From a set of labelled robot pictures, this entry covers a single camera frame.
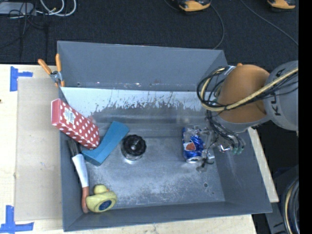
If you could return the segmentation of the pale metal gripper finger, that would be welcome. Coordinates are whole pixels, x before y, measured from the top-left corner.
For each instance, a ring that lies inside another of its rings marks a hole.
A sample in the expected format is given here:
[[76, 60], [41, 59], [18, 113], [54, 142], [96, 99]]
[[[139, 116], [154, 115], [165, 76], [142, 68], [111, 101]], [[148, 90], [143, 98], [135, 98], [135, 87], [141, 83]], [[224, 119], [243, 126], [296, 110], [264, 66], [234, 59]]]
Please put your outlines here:
[[196, 170], [199, 173], [203, 173], [207, 171], [209, 165], [213, 165], [215, 162], [215, 156], [214, 155], [207, 155], [205, 158], [203, 158], [201, 165], [199, 165]]
[[205, 127], [201, 127], [199, 125], [195, 125], [194, 126], [194, 133], [193, 135], [196, 137], [207, 137], [211, 134], [211, 130], [205, 126]]

